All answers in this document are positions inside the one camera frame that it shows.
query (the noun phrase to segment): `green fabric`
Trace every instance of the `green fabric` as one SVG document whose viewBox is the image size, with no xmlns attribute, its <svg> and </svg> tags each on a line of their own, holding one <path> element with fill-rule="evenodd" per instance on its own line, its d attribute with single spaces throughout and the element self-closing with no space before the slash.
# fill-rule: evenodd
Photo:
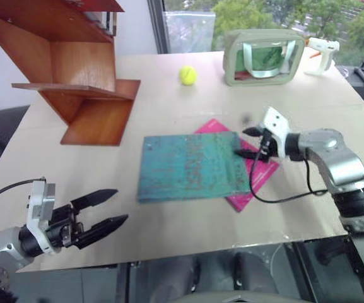
<svg viewBox="0 0 364 303">
<path fill-rule="evenodd" d="M 271 69 L 279 68 L 284 61 L 284 57 L 281 55 L 282 51 L 282 47 L 252 49 L 253 70 L 269 71 Z M 244 52 L 242 50 L 237 52 L 235 71 L 246 71 Z"/>
</svg>

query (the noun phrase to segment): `black cable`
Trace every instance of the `black cable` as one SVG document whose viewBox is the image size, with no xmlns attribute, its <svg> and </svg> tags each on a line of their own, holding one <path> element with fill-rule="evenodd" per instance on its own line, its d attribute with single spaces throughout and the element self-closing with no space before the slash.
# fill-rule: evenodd
<svg viewBox="0 0 364 303">
<path fill-rule="evenodd" d="M 294 200 L 294 199 L 302 198 L 302 197 L 308 196 L 310 194 L 314 194 L 316 196 L 321 196 L 321 195 L 323 195 L 323 194 L 325 194 L 327 192 L 326 189 L 321 189 L 321 190 L 318 190 L 318 191 L 313 191 L 312 190 L 312 188 L 310 186 L 309 163 L 308 163 L 308 161 L 305 161 L 305 165 L 307 167 L 307 185 L 308 185 L 308 188 L 309 188 L 309 192 L 303 193 L 303 194 L 297 194 L 296 196 L 292 196 L 292 197 L 285 198 L 285 199 L 274 200 L 274 201 L 273 200 L 265 200 L 265 199 L 262 199 L 262 198 L 258 197 L 258 195 L 256 195 L 256 193 L 253 190 L 252 179 L 253 179 L 253 173 L 254 173 L 255 168 L 256 168 L 256 163 L 259 160 L 260 154 L 261 154 L 262 150 L 264 149 L 264 147 L 265 146 L 263 144 L 261 144 L 261 147 L 259 148 L 259 151 L 256 153 L 255 160 L 253 161 L 252 167 L 250 168 L 249 187 L 250 187 L 250 191 L 251 191 L 253 197 L 255 197 L 256 199 L 258 199 L 258 200 L 260 200 L 262 202 L 265 202 L 265 203 L 282 203 L 282 202 L 287 202 L 287 201 L 291 201 L 291 200 Z"/>
<path fill-rule="evenodd" d="M 307 168 L 307 186 L 310 192 L 314 194 L 315 196 L 323 196 L 325 193 L 327 193 L 327 189 L 320 189 L 318 191 L 314 191 L 310 185 L 310 168 L 309 168 L 309 162 L 308 160 L 304 160 L 305 166 Z"/>
<path fill-rule="evenodd" d="M 32 183 L 33 181 L 45 181 L 45 177 L 41 177 L 39 179 L 30 179 L 30 180 L 25 180 L 25 181 L 21 181 L 21 182 L 17 182 L 11 185 L 8 185 L 2 189 L 0 189 L 0 194 L 2 194 L 5 191 L 10 190 L 11 188 L 14 188 L 16 186 L 20 186 L 20 185 L 24 185 L 24 184 L 28 184 L 28 183 Z"/>
</svg>

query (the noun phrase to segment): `tree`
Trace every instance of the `tree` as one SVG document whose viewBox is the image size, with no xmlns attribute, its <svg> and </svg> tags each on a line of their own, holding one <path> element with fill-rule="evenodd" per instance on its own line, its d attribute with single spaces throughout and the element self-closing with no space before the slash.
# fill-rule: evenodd
<svg viewBox="0 0 364 303">
<path fill-rule="evenodd" d="M 360 65 L 364 60 L 364 11 L 348 27 L 348 43 L 338 53 L 338 64 Z"/>
<path fill-rule="evenodd" d="M 303 19 L 306 13 L 302 0 L 267 0 L 266 10 L 273 15 L 274 22 L 288 28 L 295 20 Z"/>
<path fill-rule="evenodd" d="M 355 0 L 305 0 L 306 11 L 311 19 L 307 21 L 307 31 L 315 34 L 318 38 L 337 40 L 345 30 L 349 19 L 343 13 L 348 8 L 359 5 Z"/>
<path fill-rule="evenodd" d="M 194 0 L 189 6 L 189 11 L 211 11 L 220 0 Z"/>
<path fill-rule="evenodd" d="M 223 36 L 230 30 L 278 27 L 264 9 L 263 1 L 221 0 L 213 11 L 216 14 L 213 50 L 223 49 Z"/>
<path fill-rule="evenodd" d="M 184 11 L 186 9 L 183 0 L 164 0 L 165 11 Z"/>
</svg>

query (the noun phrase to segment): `window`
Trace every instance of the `window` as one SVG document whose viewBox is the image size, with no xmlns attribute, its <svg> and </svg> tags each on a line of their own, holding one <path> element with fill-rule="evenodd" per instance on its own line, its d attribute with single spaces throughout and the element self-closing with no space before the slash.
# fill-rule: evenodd
<svg viewBox="0 0 364 303">
<path fill-rule="evenodd" d="M 244 28 L 292 28 L 304 36 L 338 40 L 339 65 L 364 60 L 364 0 L 148 0 L 160 8 L 161 52 L 224 48 L 225 32 Z"/>
</svg>

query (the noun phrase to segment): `tabletop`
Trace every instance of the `tabletop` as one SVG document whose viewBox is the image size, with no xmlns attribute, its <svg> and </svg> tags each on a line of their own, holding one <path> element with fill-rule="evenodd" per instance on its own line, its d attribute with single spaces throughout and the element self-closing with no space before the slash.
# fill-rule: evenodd
<svg viewBox="0 0 364 303">
<path fill-rule="evenodd" d="M 129 214 L 124 225 L 103 240 L 78 250 L 40 256 L 23 271 L 78 268 L 203 253 L 219 249 L 343 235 L 330 195 L 308 196 L 268 205 L 253 199 L 237 213 L 224 198 L 141 205 L 137 188 L 145 136 L 191 134 L 216 118 L 241 132 L 260 121 L 267 106 L 287 117 L 293 131 L 334 128 L 364 163 L 364 101 L 331 68 L 323 76 L 303 72 L 315 67 L 305 49 L 294 79 L 285 85 L 230 87 L 224 82 L 222 52 L 118 57 L 117 76 L 140 79 L 141 86 L 120 146 L 60 145 L 66 125 L 38 96 L 0 159 L 0 188 L 45 176 L 56 183 L 56 207 L 98 189 L 119 192 L 106 203 L 83 210 L 89 228 L 107 217 Z M 182 86 L 181 66 L 194 66 L 198 79 Z M 258 142 L 244 137 L 253 145 Z M 259 191 L 281 199 L 307 191 L 305 166 L 289 160 Z M 323 188 L 311 164 L 312 185 Z M 30 186 L 0 195 L 0 230 L 22 226 Z"/>
</svg>

